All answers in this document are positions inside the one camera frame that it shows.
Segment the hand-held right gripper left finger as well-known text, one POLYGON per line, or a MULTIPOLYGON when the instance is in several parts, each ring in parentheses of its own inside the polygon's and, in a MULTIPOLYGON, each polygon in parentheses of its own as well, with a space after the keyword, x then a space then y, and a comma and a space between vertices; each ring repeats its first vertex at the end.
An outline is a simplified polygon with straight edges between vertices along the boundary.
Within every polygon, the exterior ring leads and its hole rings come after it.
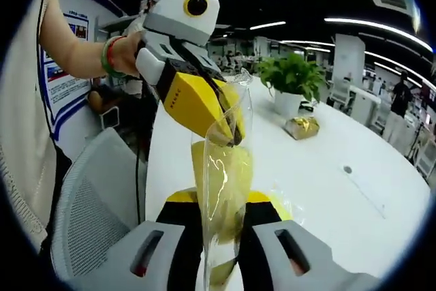
POLYGON ((178 191, 108 250, 102 290, 195 290, 202 250, 196 189, 178 191))

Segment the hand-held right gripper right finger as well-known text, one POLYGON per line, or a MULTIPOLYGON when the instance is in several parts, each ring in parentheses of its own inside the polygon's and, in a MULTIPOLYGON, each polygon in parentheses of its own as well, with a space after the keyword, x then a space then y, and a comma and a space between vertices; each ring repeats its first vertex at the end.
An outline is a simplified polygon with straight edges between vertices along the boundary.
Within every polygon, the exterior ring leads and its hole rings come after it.
POLYGON ((375 290, 378 278, 337 264, 331 248, 293 220, 283 220, 272 200, 251 191, 238 263, 245 290, 375 290))

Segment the person's left hand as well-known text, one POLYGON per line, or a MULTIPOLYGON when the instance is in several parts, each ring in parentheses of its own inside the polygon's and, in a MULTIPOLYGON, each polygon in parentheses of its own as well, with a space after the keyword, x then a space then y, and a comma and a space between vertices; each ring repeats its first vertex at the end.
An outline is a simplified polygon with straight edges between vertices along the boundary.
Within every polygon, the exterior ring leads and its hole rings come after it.
POLYGON ((114 68, 116 71, 138 78, 136 53, 144 30, 146 15, 135 18, 124 30, 123 37, 114 44, 114 68))

